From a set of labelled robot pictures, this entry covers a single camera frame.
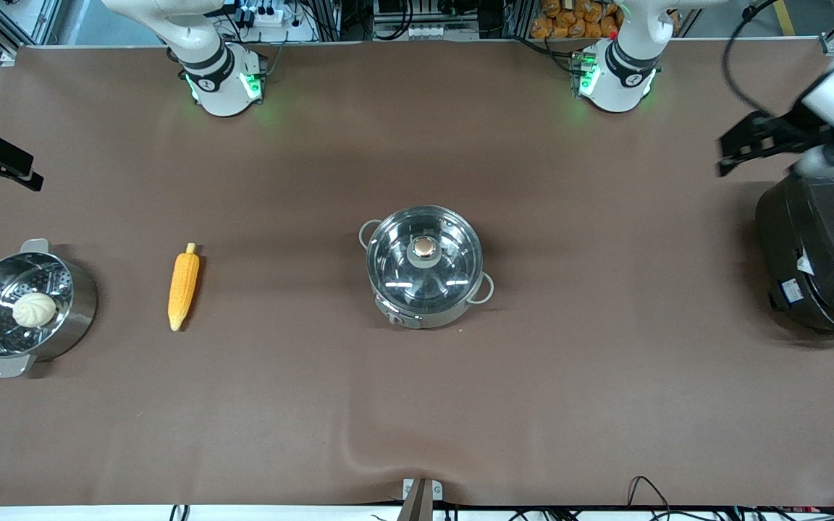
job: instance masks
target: electronic device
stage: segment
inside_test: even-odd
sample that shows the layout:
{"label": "electronic device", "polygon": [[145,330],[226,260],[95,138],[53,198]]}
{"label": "electronic device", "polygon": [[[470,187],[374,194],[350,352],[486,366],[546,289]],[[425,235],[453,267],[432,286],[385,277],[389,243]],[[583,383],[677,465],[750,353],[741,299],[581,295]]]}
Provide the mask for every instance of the electronic device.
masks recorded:
{"label": "electronic device", "polygon": [[102,0],[106,7],[159,36],[185,69],[196,103],[215,116],[234,116],[264,99],[265,57],[225,43],[205,13],[224,0]]}
{"label": "electronic device", "polygon": [[478,0],[373,0],[377,40],[480,39]]}
{"label": "electronic device", "polygon": [[750,159],[802,153],[788,176],[762,195],[755,222],[772,307],[834,334],[834,60],[790,112],[778,118],[756,110],[719,143],[720,175]]}

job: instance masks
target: pot handle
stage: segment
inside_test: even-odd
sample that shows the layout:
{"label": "pot handle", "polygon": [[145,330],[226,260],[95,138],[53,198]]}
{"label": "pot handle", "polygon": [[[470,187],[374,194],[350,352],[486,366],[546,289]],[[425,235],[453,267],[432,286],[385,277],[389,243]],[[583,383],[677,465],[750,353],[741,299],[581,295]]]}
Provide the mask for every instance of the pot handle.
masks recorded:
{"label": "pot handle", "polygon": [[369,226],[373,224],[381,224],[381,222],[381,219],[370,219],[365,221],[365,224],[362,224],[362,227],[360,228],[360,244],[362,245],[362,250],[368,250],[368,245],[365,244],[365,240],[362,238],[362,232],[364,232]]}
{"label": "pot handle", "polygon": [[50,253],[50,241],[48,240],[26,240],[21,245],[19,253]]}
{"label": "pot handle", "polygon": [[487,287],[489,288],[487,290],[487,297],[484,297],[484,299],[482,300],[466,300],[466,302],[469,304],[484,304],[485,302],[491,300],[491,297],[494,294],[494,281],[491,279],[491,276],[489,274],[484,273],[484,271],[482,271],[481,276],[484,277],[484,280],[487,280]]}
{"label": "pot handle", "polygon": [[24,375],[37,356],[26,354],[19,358],[0,358],[0,378],[14,378]]}

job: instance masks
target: stainless steel pot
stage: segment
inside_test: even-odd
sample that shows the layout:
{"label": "stainless steel pot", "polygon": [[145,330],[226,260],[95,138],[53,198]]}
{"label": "stainless steel pot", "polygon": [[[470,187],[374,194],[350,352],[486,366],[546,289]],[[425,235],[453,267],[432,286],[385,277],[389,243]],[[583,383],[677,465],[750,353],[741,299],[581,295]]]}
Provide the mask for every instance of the stainless steel pot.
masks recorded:
{"label": "stainless steel pot", "polygon": [[[19,326],[14,304],[29,293],[56,303],[42,326]],[[96,283],[78,266],[50,253],[47,240],[29,240],[0,260],[0,377],[21,376],[34,360],[48,360],[82,339],[96,314]]]}
{"label": "stainless steel pot", "polygon": [[[366,229],[378,224],[366,244]],[[360,228],[368,281],[375,305],[388,322],[411,329],[444,326],[470,305],[494,294],[494,281],[482,271],[481,243],[466,220],[438,206],[396,211]],[[482,281],[489,292],[476,300]]]}

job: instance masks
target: cable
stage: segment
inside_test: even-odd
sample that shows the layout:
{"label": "cable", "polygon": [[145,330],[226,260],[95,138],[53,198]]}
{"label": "cable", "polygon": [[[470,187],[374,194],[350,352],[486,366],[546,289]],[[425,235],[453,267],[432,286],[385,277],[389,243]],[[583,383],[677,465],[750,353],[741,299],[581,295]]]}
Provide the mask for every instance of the cable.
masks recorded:
{"label": "cable", "polygon": [[565,65],[563,65],[562,62],[559,62],[558,57],[556,57],[555,53],[552,52],[552,49],[549,48],[549,39],[548,38],[543,38],[542,43],[544,44],[544,46],[546,46],[546,52],[549,53],[549,57],[552,59],[552,63],[554,63],[556,67],[558,67],[559,69],[565,70],[565,72],[568,72],[572,76],[579,76],[579,75],[582,74],[582,72],[580,72],[580,70],[570,69],[570,68],[566,67]]}
{"label": "cable", "polygon": [[749,22],[758,16],[758,13],[765,10],[767,7],[770,7],[771,4],[774,4],[777,0],[764,0],[764,3],[759,4],[759,6],[748,6],[742,11],[742,21],[738,24],[735,30],[732,32],[732,36],[729,37],[729,41],[725,44],[725,49],[723,49],[723,59],[720,62],[720,66],[723,69],[723,77],[725,78],[725,84],[729,86],[729,90],[732,93],[735,93],[736,98],[741,99],[746,105],[751,106],[753,109],[758,110],[760,112],[764,112],[764,114],[774,117],[774,114],[771,113],[770,110],[766,109],[761,103],[758,103],[751,96],[747,95],[747,93],[743,92],[741,87],[738,86],[736,79],[732,77],[732,69],[729,68],[729,55],[732,53],[732,45],[736,42],[736,38],[738,38],[738,34],[745,29],[745,26],[749,24]]}
{"label": "cable", "polygon": [[269,78],[269,76],[272,76],[272,73],[275,72],[275,66],[278,65],[278,63],[279,63],[279,56],[282,55],[282,49],[285,49],[285,44],[286,43],[288,43],[288,31],[285,32],[284,42],[282,42],[281,46],[279,46],[278,52],[275,53],[275,59],[272,60],[272,67],[269,67],[266,70],[266,78]]}
{"label": "cable", "polygon": [[708,517],[702,517],[701,515],[691,514],[690,512],[684,512],[683,510],[669,510],[666,512],[662,512],[662,514],[655,515],[649,521],[659,521],[660,519],[666,517],[672,517],[672,515],[684,515],[684,517],[690,517],[691,519],[697,519],[698,521],[709,521]]}
{"label": "cable", "polygon": [[[179,510],[179,505],[175,504],[172,505],[172,511],[169,512],[169,521],[172,521],[176,518],[176,511]],[[192,507],[189,507],[187,504],[182,505],[182,515],[179,517],[179,521],[188,521],[188,512],[192,510]]]}
{"label": "cable", "polygon": [[556,521],[578,521],[578,514],[581,514],[581,511],[572,512],[567,508],[550,507],[543,509],[543,515],[546,519],[549,519],[549,516],[552,515],[552,518]]}
{"label": "cable", "polygon": [[234,19],[231,17],[231,14],[224,11],[224,16],[227,17],[227,21],[231,22],[231,27],[234,28],[234,36],[236,36],[237,42],[243,43],[243,39],[240,37],[240,30],[237,29],[237,24],[234,23]]}
{"label": "cable", "polygon": [[499,25],[499,26],[497,26],[497,27],[488,27],[486,30],[483,30],[483,32],[482,32],[482,33],[484,34],[484,37],[486,37],[486,38],[487,38],[487,37],[489,37],[489,36],[491,35],[491,32],[492,32],[493,30],[503,30],[503,29],[504,29],[504,24],[500,24],[500,25]]}
{"label": "cable", "polygon": [[[320,27],[321,29],[328,30],[330,33],[337,32],[337,34],[340,38],[343,37],[343,30],[340,27],[337,27],[337,29],[334,29],[334,27],[324,25],[324,23],[322,23],[321,20],[318,20],[317,17],[314,16],[313,10],[311,10],[311,14],[308,14],[308,10],[305,9],[304,6],[298,6],[298,1],[297,0],[295,0],[295,9],[301,9],[301,13],[305,17],[305,21],[307,21],[308,27],[311,28],[311,32],[313,33],[314,37],[317,38],[318,41],[321,40],[321,36],[317,33],[317,30],[314,29],[314,26],[311,25],[311,20],[314,20],[314,23],[316,23],[317,26]],[[295,12],[294,10],[291,10],[291,13],[296,17],[298,16],[298,13]]]}
{"label": "cable", "polygon": [[780,515],[784,519],[787,519],[787,521],[797,521],[796,519],[791,517],[789,514],[787,514],[787,512],[784,512],[783,510],[780,510],[779,508],[778,508],[778,515]]}
{"label": "cable", "polygon": [[410,24],[414,21],[414,8],[410,4],[410,0],[401,0],[401,24],[397,27],[394,33],[391,36],[380,36],[378,34],[374,34],[374,38],[377,40],[384,40],[388,42],[390,40],[397,40],[401,36],[404,36],[404,33],[410,29]]}
{"label": "cable", "polygon": [[652,479],[646,478],[645,475],[637,475],[629,481],[629,492],[626,496],[626,507],[632,507],[633,499],[636,497],[636,489],[639,488],[640,481],[648,483],[649,487],[652,487],[652,490],[655,491],[655,493],[658,494],[659,499],[662,500],[662,504],[665,505],[665,510],[671,512],[671,507],[669,507],[668,500],[665,498],[665,495],[659,491],[658,487],[656,487],[656,485],[652,482]]}
{"label": "cable", "polygon": [[[550,53],[550,50],[543,49],[542,47],[537,46],[535,43],[530,42],[530,40],[527,40],[526,38],[522,38],[520,36],[510,34],[507,37],[507,39],[516,40],[517,42],[520,42],[520,43],[524,44],[524,46],[527,46],[530,49],[533,49],[534,51],[536,51],[537,53],[540,53],[542,55],[549,55],[549,53]],[[552,52],[552,53],[553,53],[554,56],[572,57],[572,53],[562,53],[562,52]]]}

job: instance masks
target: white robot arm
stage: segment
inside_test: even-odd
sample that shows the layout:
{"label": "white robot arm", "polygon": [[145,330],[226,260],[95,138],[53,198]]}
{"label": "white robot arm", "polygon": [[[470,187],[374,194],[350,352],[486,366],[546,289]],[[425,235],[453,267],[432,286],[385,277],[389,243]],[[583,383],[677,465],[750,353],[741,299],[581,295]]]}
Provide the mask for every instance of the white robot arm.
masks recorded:
{"label": "white robot arm", "polygon": [[141,23],[169,44],[185,69],[192,96],[215,116],[232,116],[262,102],[265,58],[225,43],[203,16],[223,0],[102,0],[107,9]]}
{"label": "white robot arm", "polygon": [[834,178],[834,60],[820,79],[781,117],[762,109],[752,112],[719,140],[719,174],[739,164],[781,152],[801,153],[797,174]]}
{"label": "white robot arm", "polygon": [[649,93],[655,64],[674,34],[669,9],[699,9],[725,0],[615,0],[625,11],[615,40],[602,39],[583,50],[593,53],[591,72],[577,82],[583,98],[608,112],[635,108]]}

